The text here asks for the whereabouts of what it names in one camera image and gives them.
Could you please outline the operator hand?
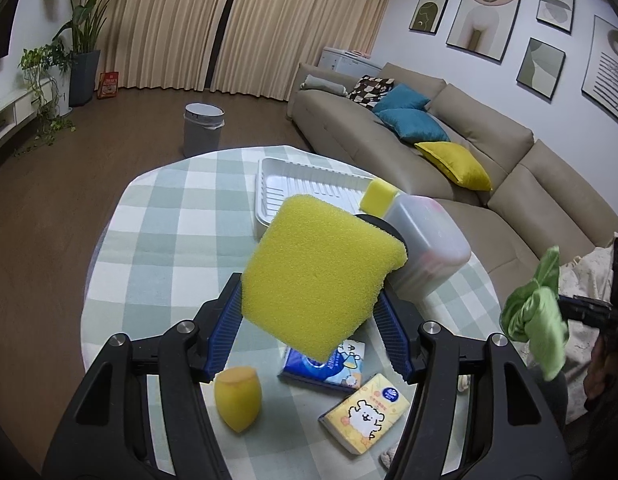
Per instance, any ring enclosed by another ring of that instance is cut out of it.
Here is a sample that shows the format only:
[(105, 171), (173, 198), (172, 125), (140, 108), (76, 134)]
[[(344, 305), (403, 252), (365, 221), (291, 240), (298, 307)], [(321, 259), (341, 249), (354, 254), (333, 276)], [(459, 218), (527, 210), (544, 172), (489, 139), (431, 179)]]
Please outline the operator hand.
[(618, 339), (600, 332), (584, 379), (585, 408), (618, 420)]

